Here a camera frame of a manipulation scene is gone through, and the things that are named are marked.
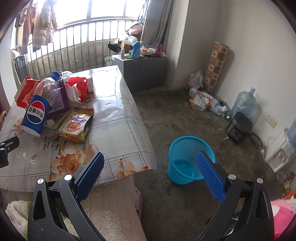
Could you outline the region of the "Pepsi plastic bottle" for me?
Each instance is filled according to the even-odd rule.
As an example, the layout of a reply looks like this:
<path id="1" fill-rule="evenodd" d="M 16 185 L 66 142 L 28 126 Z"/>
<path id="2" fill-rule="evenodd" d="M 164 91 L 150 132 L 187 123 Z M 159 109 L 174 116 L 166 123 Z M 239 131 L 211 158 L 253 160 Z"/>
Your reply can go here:
<path id="1" fill-rule="evenodd" d="M 58 84 L 59 78 L 60 73 L 54 71 L 37 85 L 22 122 L 23 130 L 30 135 L 41 136 L 50 106 L 53 104 L 60 89 Z"/>

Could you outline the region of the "red orange snack bag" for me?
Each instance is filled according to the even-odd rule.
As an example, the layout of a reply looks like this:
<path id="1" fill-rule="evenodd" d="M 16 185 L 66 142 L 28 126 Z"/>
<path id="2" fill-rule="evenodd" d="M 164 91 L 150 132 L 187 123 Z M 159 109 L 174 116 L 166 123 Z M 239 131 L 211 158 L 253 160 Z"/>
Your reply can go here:
<path id="1" fill-rule="evenodd" d="M 16 105 L 20 108 L 27 109 L 33 98 L 35 89 L 40 80 L 33 79 L 29 76 L 25 77 L 15 94 Z"/>

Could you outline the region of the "purple snack bag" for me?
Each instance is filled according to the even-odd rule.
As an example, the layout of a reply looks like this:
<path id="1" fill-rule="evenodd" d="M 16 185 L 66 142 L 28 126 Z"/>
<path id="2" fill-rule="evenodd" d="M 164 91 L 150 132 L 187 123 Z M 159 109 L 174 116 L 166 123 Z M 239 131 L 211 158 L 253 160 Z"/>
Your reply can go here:
<path id="1" fill-rule="evenodd" d="M 70 109 L 69 100 L 63 80 L 57 81 L 57 84 L 59 89 L 53 103 L 50 105 L 46 120 L 50 120 L 57 115 L 64 114 Z"/>

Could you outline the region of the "red plastic bag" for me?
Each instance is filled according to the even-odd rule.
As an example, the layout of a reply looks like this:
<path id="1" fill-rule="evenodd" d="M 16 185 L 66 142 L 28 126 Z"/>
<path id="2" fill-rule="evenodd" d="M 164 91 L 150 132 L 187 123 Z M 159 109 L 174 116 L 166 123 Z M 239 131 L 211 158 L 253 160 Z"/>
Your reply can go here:
<path id="1" fill-rule="evenodd" d="M 79 102 L 83 102 L 88 91 L 88 80 L 85 77 L 71 77 L 66 84 L 74 91 L 74 96 Z"/>

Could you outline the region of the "white paper towel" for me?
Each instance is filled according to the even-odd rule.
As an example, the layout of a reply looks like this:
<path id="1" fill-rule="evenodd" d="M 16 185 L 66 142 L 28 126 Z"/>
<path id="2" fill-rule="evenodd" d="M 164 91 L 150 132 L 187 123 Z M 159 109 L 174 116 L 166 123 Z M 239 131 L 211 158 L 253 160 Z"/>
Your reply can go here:
<path id="1" fill-rule="evenodd" d="M 80 91 L 77 89 L 75 85 L 70 86 L 69 80 L 72 77 L 77 77 L 77 75 L 73 74 L 71 71 L 63 71 L 62 72 L 62 80 L 64 82 L 67 96 L 70 102 L 81 102 L 80 99 Z"/>

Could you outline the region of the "pile of floor trash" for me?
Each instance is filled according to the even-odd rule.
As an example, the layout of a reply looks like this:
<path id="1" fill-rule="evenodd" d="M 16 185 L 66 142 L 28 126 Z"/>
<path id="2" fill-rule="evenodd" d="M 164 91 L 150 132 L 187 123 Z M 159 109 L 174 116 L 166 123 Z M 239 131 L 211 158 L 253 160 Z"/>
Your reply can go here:
<path id="1" fill-rule="evenodd" d="M 230 115 L 230 108 L 227 103 L 220 97 L 214 97 L 207 92 L 197 90 L 195 93 L 190 93 L 189 105 L 191 108 L 203 112 L 210 112 L 226 117 Z"/>

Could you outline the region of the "white water dispenser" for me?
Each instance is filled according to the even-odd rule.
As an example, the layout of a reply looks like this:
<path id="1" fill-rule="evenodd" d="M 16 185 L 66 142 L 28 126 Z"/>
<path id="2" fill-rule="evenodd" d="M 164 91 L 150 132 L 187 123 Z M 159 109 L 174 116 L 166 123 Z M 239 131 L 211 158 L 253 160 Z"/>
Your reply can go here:
<path id="1" fill-rule="evenodd" d="M 274 173 L 283 168 L 295 156 L 295 149 L 287 138 L 287 128 L 268 145 L 265 161 Z"/>

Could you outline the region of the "blue plastic waste basket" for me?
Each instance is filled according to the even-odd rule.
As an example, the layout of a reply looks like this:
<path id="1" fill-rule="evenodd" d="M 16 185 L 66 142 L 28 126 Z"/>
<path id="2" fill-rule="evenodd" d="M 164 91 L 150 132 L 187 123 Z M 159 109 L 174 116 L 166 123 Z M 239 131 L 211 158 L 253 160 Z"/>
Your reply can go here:
<path id="1" fill-rule="evenodd" d="M 173 141 L 169 149 L 167 170 L 168 177 L 173 183 L 185 185 L 203 179 L 196 161 L 200 151 L 205 152 L 213 163 L 216 162 L 212 148 L 198 137 L 182 136 Z"/>

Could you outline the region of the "black plastic crate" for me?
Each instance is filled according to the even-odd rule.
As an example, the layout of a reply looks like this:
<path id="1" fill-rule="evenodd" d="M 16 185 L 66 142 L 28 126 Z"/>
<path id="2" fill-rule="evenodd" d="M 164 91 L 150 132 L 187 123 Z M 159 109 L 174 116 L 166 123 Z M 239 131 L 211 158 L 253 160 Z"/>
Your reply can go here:
<path id="1" fill-rule="evenodd" d="M 22 81 L 27 76 L 29 76 L 25 55 L 20 55 L 13 58 L 13 62 L 14 62 L 16 73 L 18 75 L 20 83 L 22 83 Z"/>

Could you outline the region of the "black rice cooker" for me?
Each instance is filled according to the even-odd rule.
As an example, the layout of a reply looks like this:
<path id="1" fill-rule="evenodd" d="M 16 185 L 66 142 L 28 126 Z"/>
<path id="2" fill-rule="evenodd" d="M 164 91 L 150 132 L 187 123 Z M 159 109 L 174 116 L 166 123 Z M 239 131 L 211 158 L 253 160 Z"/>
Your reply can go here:
<path id="1" fill-rule="evenodd" d="M 226 133 L 236 144 L 241 144 L 252 131 L 251 120 L 241 112 L 237 112 L 227 125 Z"/>

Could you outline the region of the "large water jug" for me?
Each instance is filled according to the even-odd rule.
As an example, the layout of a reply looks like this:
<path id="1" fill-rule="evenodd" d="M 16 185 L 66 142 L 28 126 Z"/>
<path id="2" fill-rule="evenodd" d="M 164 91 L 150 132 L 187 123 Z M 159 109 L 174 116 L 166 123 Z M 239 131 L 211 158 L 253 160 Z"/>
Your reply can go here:
<path id="1" fill-rule="evenodd" d="M 253 111 L 257 106 L 257 100 L 254 97 L 254 93 L 255 93 L 255 88 L 252 87 L 249 92 L 242 91 L 238 94 L 234 102 L 234 105 L 231 108 L 230 114 L 232 117 L 234 117 L 234 115 L 237 112 L 244 114 L 248 118 L 251 117 Z"/>

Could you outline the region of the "pink hanging garment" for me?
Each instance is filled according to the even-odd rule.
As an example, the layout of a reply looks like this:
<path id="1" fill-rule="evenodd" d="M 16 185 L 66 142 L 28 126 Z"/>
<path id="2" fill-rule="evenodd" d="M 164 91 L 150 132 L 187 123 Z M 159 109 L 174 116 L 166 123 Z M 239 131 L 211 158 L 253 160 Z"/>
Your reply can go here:
<path id="1" fill-rule="evenodd" d="M 29 36 L 33 33 L 36 17 L 37 17 L 37 10 L 35 6 L 30 6 L 24 9 L 21 13 L 21 18 L 19 20 L 19 24 L 23 27 L 23 38 L 22 38 L 22 53 L 28 53 L 28 42 Z"/>

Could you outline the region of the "metal balcony railing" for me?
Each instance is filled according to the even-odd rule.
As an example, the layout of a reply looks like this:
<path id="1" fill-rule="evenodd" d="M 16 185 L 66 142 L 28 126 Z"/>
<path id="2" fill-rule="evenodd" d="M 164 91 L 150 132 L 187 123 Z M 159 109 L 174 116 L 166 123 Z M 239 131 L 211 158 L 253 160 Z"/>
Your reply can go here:
<path id="1" fill-rule="evenodd" d="M 79 72 L 106 65 L 115 54 L 108 45 L 137 21 L 132 18 L 95 18 L 65 25 L 53 32 L 52 42 L 34 51 L 33 44 L 25 54 L 25 73 L 42 79 L 53 71 Z"/>

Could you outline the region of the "white plastic bag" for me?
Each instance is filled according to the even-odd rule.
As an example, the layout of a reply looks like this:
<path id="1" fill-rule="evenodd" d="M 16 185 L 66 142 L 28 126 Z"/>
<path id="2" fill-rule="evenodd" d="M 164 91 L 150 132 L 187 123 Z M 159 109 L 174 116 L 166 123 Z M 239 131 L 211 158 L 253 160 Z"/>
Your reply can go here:
<path id="1" fill-rule="evenodd" d="M 190 75 L 190 78 L 187 81 L 187 88 L 203 88 L 204 87 L 204 75 L 201 71 L 198 71 L 197 73 L 193 73 Z"/>

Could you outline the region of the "blue detergent bottle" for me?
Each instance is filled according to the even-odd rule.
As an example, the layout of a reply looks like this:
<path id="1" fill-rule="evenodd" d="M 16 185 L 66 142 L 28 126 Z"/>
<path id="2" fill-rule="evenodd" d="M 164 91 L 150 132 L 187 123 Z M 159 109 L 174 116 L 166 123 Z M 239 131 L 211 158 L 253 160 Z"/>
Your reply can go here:
<path id="1" fill-rule="evenodd" d="M 140 58 L 140 42 L 136 41 L 132 45 L 132 59 L 139 59 Z"/>

